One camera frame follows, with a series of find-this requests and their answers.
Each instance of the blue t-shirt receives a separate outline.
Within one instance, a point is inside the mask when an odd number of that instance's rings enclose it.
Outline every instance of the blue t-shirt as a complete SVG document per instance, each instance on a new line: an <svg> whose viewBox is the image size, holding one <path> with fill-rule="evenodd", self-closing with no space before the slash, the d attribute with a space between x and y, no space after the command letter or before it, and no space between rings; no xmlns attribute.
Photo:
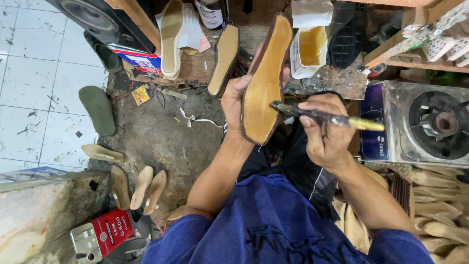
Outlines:
<svg viewBox="0 0 469 264"><path fill-rule="evenodd" d="M433 263L408 232L384 230L368 255L356 250L329 219L280 174L237 183L211 223L201 215L175 221L148 244L153 263Z"/></svg>

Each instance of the green boot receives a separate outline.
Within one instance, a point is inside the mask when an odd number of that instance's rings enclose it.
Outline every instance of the green boot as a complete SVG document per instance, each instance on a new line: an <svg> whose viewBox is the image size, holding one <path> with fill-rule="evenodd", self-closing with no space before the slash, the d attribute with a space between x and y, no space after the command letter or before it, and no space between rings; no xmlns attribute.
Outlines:
<svg viewBox="0 0 469 264"><path fill-rule="evenodd" d="M93 127L102 136L112 136L116 132L111 102L99 87L85 86L78 92L80 101L91 117Z"/></svg>
<svg viewBox="0 0 469 264"><path fill-rule="evenodd" d="M110 50L106 45L97 40L87 31L83 32L86 42L93 48L103 63L104 68L109 73L116 73L122 69L122 60L114 51Z"/></svg>

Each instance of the yongbond lem g600 can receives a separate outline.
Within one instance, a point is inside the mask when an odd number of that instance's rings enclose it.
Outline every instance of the yongbond lem g600 can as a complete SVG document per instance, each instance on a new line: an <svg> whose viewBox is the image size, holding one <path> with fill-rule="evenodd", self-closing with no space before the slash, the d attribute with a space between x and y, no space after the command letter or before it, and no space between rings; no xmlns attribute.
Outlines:
<svg viewBox="0 0 469 264"><path fill-rule="evenodd" d="M134 233L127 211L115 209L70 231L80 264L96 263Z"/></svg>

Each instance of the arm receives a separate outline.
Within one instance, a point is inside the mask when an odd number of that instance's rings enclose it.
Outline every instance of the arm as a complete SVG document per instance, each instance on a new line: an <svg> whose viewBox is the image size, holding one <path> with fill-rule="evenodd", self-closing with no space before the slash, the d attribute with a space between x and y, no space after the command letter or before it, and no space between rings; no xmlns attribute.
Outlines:
<svg viewBox="0 0 469 264"><path fill-rule="evenodd" d="M344 105L334 94L315 95L300 103L303 110L321 110L347 115ZM336 177L354 213L368 229L399 229L415 231L414 226L393 196L378 182L361 170L347 151L354 129L323 124L301 116L300 121L308 135L307 153L317 165Z"/></svg>
<svg viewBox="0 0 469 264"><path fill-rule="evenodd" d="M257 49L248 75L228 81L221 97L221 106L227 120L228 131L212 163L197 178L187 198L182 216L200 214L212 220L221 210L230 195L241 168L248 159L254 144L242 135L241 108L244 89L252 80L252 66L261 52ZM290 78L290 69L282 70L283 86Z"/></svg>

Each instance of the brown leather edge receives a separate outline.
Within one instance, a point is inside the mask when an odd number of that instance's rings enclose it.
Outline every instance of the brown leather edge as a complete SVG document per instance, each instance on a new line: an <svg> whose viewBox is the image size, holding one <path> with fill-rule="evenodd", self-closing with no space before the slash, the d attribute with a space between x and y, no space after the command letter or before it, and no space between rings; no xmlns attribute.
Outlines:
<svg viewBox="0 0 469 264"><path fill-rule="evenodd" d="M277 14L275 15L275 17L274 17L274 19L273 19L273 21L272 21L272 23L271 23L271 26L270 26L270 28L269 28L269 31L267 32L267 36L266 36L266 38L265 38L264 45L262 46L261 52L260 52L260 54L259 54L259 57L261 57L262 59L264 58L265 51L266 51L267 46L268 46L268 44L269 44L269 42L270 42L270 38L272 37L273 29L275 28L275 24L276 24L276 22L277 22L277 17L278 17L278 16L284 16L284 17L287 19L288 24L290 25L290 28L291 28L290 21L288 20L288 18L287 18L283 13L279 12L279 13L277 13ZM283 88L283 86L282 86L282 82L283 82L282 72L283 72L283 67L285 66L285 59L287 58L288 54L290 53L289 51L290 51L290 46L291 46L291 44L292 44L292 41L293 41L293 30L292 30L292 35L290 36L290 43L289 43L289 45L288 45L287 50L285 51L285 55L283 56L282 66L281 66L281 68L280 68L280 76L279 76L279 80L280 80L280 100L281 100L282 102L283 102L284 99L285 99L285 98L284 98L284 93L283 93L283 89L284 89L284 88ZM256 63L254 64L254 66L252 66L252 69L251 69L250 72L248 72L248 74L254 75L254 73L256 73L256 71L257 71L257 69L258 69L258 67L259 67L259 65L260 65L260 63L261 63L261 61L262 61L262 59L261 59L261 60L259 60L259 59L256 60ZM279 117L280 117L280 113L277 114L277 117L275 118L275 123L273 124L273 127L272 127L270 133L267 135L267 139L266 139L264 142L259 143L259 142L254 141L254 140L251 139L250 137L248 137L248 136L246 135L246 129L244 128L244 124L243 124L243 121L242 121L242 120L243 120L242 117L244 116L244 97L246 96L246 90L247 90L247 88L244 89L244 92L243 92L243 94L242 94L242 103L241 103L241 130L242 130L242 135L243 135L243 137L244 137L247 141L249 141L249 142L251 142L251 143L253 143L253 144L262 146L262 145L264 145L265 143L269 142L270 137L273 135L273 133L275 132L275 129L276 129L277 126L279 125L279 122L280 122L280 118L279 118Z"/></svg>
<svg viewBox="0 0 469 264"><path fill-rule="evenodd" d="M228 80L231 78L231 75L233 74L233 70L235 69L235 66L236 66L236 62L238 61L238 55L239 55L239 47L241 46L241 40L240 40L240 33L239 33L239 27L233 25L233 24L228 24L224 29L223 31L220 33L218 39L217 39L217 42L215 43L215 68L213 68L213 71L212 71L212 75L210 76L210 82L212 81L212 78L213 78L213 74L215 73L215 69L217 68L217 64L218 64L218 42L220 41L220 38L221 38L221 35L223 35L223 33L225 32L225 30L227 29L227 27L231 25L235 28L238 29L238 50L236 52L236 55L234 56L234 58L232 59L231 63L230 63L230 66L228 67L228 71L226 73L226 75L223 77L223 81L221 82L221 87L220 89L218 89L218 93L216 94L211 94L209 92L209 94L213 97L217 97L217 98L220 98L223 96L223 93L225 92L225 89L226 89L226 86L227 86L227 83L228 83Z"/></svg>

